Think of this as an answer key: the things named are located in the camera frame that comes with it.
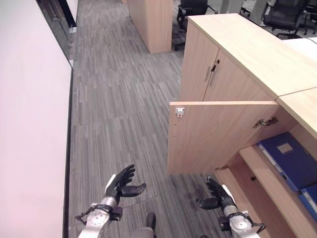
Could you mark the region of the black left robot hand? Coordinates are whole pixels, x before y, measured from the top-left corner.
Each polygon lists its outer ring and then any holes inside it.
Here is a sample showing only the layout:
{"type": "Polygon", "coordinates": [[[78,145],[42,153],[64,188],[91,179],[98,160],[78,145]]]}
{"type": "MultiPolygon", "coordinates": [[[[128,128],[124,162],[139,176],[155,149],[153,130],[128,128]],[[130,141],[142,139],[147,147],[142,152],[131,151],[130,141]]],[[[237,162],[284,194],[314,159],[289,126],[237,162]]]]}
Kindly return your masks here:
{"type": "Polygon", "coordinates": [[[105,190],[105,196],[110,196],[119,200],[121,197],[136,197],[139,196],[146,188],[146,184],[128,185],[134,177],[136,171],[135,165],[131,164],[117,174],[110,185],[105,190]]]}

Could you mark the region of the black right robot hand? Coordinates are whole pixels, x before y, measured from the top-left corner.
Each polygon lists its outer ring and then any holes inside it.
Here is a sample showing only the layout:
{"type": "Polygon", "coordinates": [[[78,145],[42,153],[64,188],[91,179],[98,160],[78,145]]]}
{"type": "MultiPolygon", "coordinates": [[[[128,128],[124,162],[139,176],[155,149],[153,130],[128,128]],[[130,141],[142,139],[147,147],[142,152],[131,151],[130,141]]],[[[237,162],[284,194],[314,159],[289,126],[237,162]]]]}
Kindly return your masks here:
{"type": "Polygon", "coordinates": [[[199,199],[198,205],[204,210],[213,210],[221,208],[222,210],[229,205],[235,206],[232,197],[225,191],[225,189],[218,182],[211,177],[207,178],[206,185],[211,192],[212,198],[199,199]]]}

